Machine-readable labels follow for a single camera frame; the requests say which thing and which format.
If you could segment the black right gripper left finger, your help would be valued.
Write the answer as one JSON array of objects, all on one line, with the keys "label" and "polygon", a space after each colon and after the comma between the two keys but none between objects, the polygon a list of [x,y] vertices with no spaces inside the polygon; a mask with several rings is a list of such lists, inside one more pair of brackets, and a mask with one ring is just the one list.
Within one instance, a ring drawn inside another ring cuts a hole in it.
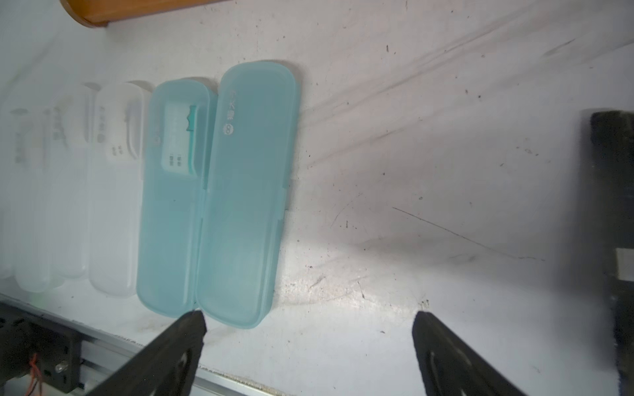
[{"label": "black right gripper left finger", "polygon": [[90,394],[190,394],[205,334],[203,313],[185,313]]}]

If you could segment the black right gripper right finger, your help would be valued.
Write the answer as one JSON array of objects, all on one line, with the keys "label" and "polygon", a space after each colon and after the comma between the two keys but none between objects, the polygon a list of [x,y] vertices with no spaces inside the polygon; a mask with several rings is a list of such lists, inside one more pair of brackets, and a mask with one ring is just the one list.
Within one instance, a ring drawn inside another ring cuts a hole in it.
[{"label": "black right gripper right finger", "polygon": [[522,395],[434,314],[419,311],[412,337],[427,395]]}]

